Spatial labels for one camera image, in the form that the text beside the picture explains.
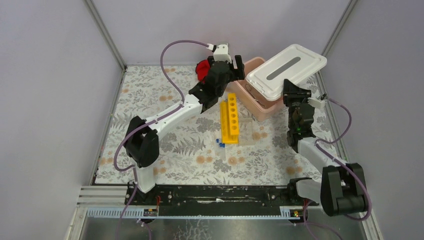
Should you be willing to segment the pink plastic storage box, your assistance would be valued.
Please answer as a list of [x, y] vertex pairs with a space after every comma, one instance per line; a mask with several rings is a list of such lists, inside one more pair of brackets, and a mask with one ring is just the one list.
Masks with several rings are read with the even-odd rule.
[[275, 101], [268, 101], [251, 86], [253, 94], [262, 104], [265, 105], [265, 108], [262, 108], [246, 91], [245, 84], [249, 84], [245, 79], [233, 81], [228, 84], [226, 91], [229, 93], [235, 93], [241, 104], [244, 105], [259, 122], [269, 119], [284, 107], [282, 97]]

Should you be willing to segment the white plastic box lid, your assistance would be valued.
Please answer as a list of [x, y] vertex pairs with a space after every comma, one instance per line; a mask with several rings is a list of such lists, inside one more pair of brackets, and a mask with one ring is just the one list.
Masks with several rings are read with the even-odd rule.
[[246, 81], [267, 101], [276, 101], [284, 80], [298, 85], [327, 65], [327, 58], [299, 44], [292, 44], [246, 75]]

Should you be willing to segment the metal forceps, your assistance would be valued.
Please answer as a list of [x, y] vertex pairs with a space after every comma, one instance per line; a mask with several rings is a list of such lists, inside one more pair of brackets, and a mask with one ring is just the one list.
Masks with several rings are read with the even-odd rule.
[[249, 95], [256, 101], [257, 104], [259, 104], [262, 108], [265, 108], [266, 106], [264, 104], [262, 104], [257, 98], [256, 96], [253, 94], [252, 92], [252, 86], [249, 85], [248, 83], [245, 84], [245, 90], [249, 93]]

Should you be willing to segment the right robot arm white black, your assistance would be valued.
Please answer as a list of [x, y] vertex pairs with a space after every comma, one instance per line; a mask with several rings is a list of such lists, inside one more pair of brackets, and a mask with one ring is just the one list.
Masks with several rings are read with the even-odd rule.
[[330, 217], [344, 215], [353, 219], [353, 214], [364, 213], [357, 221], [368, 219], [372, 202], [362, 166], [329, 153], [320, 143], [331, 142], [318, 138], [312, 130], [315, 110], [323, 108], [327, 101], [334, 104], [337, 101], [326, 94], [313, 98], [310, 90], [298, 87], [288, 79], [283, 81], [282, 98], [288, 108], [288, 145], [321, 173], [320, 182], [310, 177], [291, 179], [287, 185], [287, 201], [299, 206], [305, 200], [311, 200]]

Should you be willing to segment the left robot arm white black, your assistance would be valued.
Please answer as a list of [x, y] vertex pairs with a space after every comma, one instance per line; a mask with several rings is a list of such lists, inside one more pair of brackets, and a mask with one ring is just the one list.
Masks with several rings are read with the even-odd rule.
[[144, 206], [155, 200], [153, 164], [160, 154], [161, 139], [176, 125], [213, 107], [230, 82], [243, 80], [246, 76], [240, 55], [235, 55], [231, 63], [215, 61], [212, 56], [208, 61], [210, 69], [203, 81], [190, 89], [181, 103], [147, 119], [136, 116], [129, 123], [123, 147], [134, 165], [134, 181], [138, 188], [135, 197]]

